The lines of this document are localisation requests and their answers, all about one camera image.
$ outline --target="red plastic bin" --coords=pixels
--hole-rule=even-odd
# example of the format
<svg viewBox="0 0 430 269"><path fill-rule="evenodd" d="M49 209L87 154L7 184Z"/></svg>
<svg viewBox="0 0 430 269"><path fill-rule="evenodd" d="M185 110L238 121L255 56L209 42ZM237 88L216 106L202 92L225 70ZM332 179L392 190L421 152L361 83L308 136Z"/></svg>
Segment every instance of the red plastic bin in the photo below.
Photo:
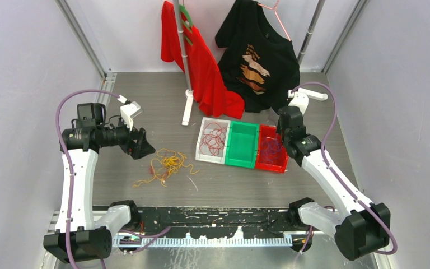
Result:
<svg viewBox="0 0 430 269"><path fill-rule="evenodd" d="M289 157L276 127L260 125L255 169L284 173Z"/></svg>

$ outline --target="hanger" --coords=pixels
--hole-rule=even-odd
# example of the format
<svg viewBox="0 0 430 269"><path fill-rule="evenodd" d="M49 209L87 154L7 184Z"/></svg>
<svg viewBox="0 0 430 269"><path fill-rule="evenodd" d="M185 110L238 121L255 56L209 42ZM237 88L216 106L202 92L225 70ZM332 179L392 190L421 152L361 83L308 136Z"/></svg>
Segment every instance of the hanger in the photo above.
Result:
<svg viewBox="0 0 430 269"><path fill-rule="evenodd" d="M185 18L187 19L186 21L182 20L182 25L185 26L185 28L187 28L187 30L189 30L189 32L192 33L192 26L194 24L192 22L192 18L189 15L189 12L183 5L179 5L179 8L180 8L180 13L184 14ZM189 43L189 45L191 46L193 45L192 41L190 41L190 39L186 35L184 35L184 38Z"/></svg>
<svg viewBox="0 0 430 269"><path fill-rule="evenodd" d="M288 32L286 31L286 28L284 28L284 25L283 25L283 23L281 22L281 19L278 16L278 11L277 11L277 9L278 9L278 3L279 3L279 0L276 1L276 4L274 4L274 7L267 7L267 6L265 6L263 4L260 4L260 3L258 3L258 6L261 6L261 7L264 7L264 8L267 8L269 10L273 10L274 11L274 14L276 15L276 18L278 18L279 24L281 24L281 27L283 28L284 33L286 34L288 40L291 41L291 38L289 37Z"/></svg>

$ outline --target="gray metal table surface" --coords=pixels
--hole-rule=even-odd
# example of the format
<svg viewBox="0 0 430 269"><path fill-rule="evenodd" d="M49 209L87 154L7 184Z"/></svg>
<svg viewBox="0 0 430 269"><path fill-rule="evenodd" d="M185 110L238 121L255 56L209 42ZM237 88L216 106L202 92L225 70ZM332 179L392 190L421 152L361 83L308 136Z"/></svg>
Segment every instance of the gray metal table surface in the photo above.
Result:
<svg viewBox="0 0 430 269"><path fill-rule="evenodd" d="M321 73L303 73L301 82L327 83ZM318 86L306 87L326 92ZM321 205L329 198L298 165L290 160L284 174L251 170L195 161L195 148L204 114L194 102L189 126L182 126L185 105L185 77L182 73L118 73L113 92L141 104L144 113L135 126L147 131L147 139L156 150L182 152L186 163L200 172L189 174L182 168L163 187L158 180L133 188L133 183L150 177L148 167L153 156L132 160L118 147L100 151L94 179L93 201L108 205L119 200L134 200L141 206L212 206L212 207L287 207L289 203L311 197ZM119 102L112 99L108 116L119 114ZM305 114L308 133L321 138L333 116L331 99L310 100ZM245 113L239 121L268 124L268 112ZM337 166L356 185L352 167L338 123L327 143ZM150 248L123 256L118 250L106 260L107 268L377 268L372 255L350 262L326 235L315 235L311 249L297 262L296 253L284 247L253 248ZM80 268L101 268L99 261L82 263Z"/></svg>
<svg viewBox="0 0 430 269"><path fill-rule="evenodd" d="M327 83L322 73L302 73L301 82ZM326 92L313 86L308 89ZM155 155L132 160L119 147L100 151L94 177L93 201L108 205L120 200L134 200L141 206L215 206L215 207L287 207L289 203L310 197L321 205L331 204L317 182L294 160L289 160L284 174L195 161L195 148L204 114L194 102L189 126L182 126L185 105L185 77L182 73L118 73L113 92L138 102L144 112L136 117L135 126L147 131L148 142L156 149L167 148L187 156L199 173L190 175L182 168L166 181L158 180L133 188L133 183L150 178L148 171ZM114 98L108 116L119 114ZM242 122L268 124L268 111L244 113ZM310 100L304 122L307 132L322 138L333 116L333 103ZM352 167L338 123L327 142L337 166L356 185Z"/></svg>
<svg viewBox="0 0 430 269"><path fill-rule="evenodd" d="M295 261L297 252L288 247L253 248L150 248L134 255L113 249L105 260L106 268L144 269L377 269L373 255L356 261L346 260L333 240L324 234L316 234L311 249ZM80 269L101 268L100 261L78 264Z"/></svg>

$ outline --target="printed graphic on t-shirt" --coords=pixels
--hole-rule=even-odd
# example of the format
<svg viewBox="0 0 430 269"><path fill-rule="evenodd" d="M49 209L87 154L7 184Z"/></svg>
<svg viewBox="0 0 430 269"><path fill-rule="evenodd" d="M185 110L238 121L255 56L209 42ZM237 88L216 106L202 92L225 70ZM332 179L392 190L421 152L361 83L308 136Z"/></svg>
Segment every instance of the printed graphic on t-shirt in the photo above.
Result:
<svg viewBox="0 0 430 269"><path fill-rule="evenodd" d="M268 70L264 69L261 64L256 62L261 57L256 53L254 46L248 44L246 54L241 57L247 64L240 64L243 76L238 79L250 86L257 95L265 93L266 89L261 87L261 85L264 84L267 77L270 77L270 74Z"/></svg>
<svg viewBox="0 0 430 269"><path fill-rule="evenodd" d="M256 81L260 84L264 83L264 79L256 72L248 68L248 66L242 64L241 70L243 71L243 76L249 80Z"/></svg>

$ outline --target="metal frame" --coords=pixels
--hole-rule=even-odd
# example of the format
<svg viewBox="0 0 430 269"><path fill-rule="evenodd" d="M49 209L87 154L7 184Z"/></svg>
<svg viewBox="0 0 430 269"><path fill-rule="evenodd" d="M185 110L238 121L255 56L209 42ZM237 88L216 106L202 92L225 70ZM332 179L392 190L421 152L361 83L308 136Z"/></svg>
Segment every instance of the metal frame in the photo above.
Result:
<svg viewBox="0 0 430 269"><path fill-rule="evenodd" d="M301 49L299 50L299 54L297 55L297 62L301 65L302 59L304 58L304 54L306 53L307 46L311 41L312 34L314 33L314 28L316 27L317 21L320 17L320 12L324 7L325 0L319 0L316 6L316 10L314 10L314 15L312 15L311 23L309 24L309 28L307 28L306 37L302 42Z"/></svg>
<svg viewBox="0 0 430 269"><path fill-rule="evenodd" d="M378 269L393 269L393 268L395 268L395 266L393 265L394 263L392 262L390 257L391 256L381 255L381 254L377 254L377 253L373 254L373 259L375 260Z"/></svg>
<svg viewBox="0 0 430 269"><path fill-rule="evenodd" d="M108 72L106 78L103 79L100 90L113 92L114 83L116 81L117 73ZM108 94L100 94L98 93L95 97L95 103L104 104L108 107L110 103L111 96Z"/></svg>
<svg viewBox="0 0 430 269"><path fill-rule="evenodd" d="M360 17L360 14L362 13L363 9L367 6L370 0L358 0L357 4L355 5L347 23L344 26L344 29L342 30L342 33L340 34L339 38L337 39L337 42L334 45L334 49L332 52L330 52L329 58L327 59L327 62L325 63L324 68L322 69L322 72L327 74L329 72L330 67L334 63L337 55L339 54L339 51L341 47L344 45L346 38L352 31L353 27L358 21L358 18Z"/></svg>
<svg viewBox="0 0 430 269"><path fill-rule="evenodd" d="M105 78L106 71L104 70L100 60L98 59L95 52L93 51L90 45L90 42L86 38L86 35L83 32L83 29L81 28L80 24L77 21L77 18L75 17L72 10L70 9L70 6L68 5L67 0L55 0L55 2L57 3L58 7L62 11L62 14L67 19L68 25L72 28L73 32L77 36L78 41L83 46L83 49L85 50L86 54L90 58L93 65L95 66L96 70L98 71L98 73L102 78Z"/></svg>

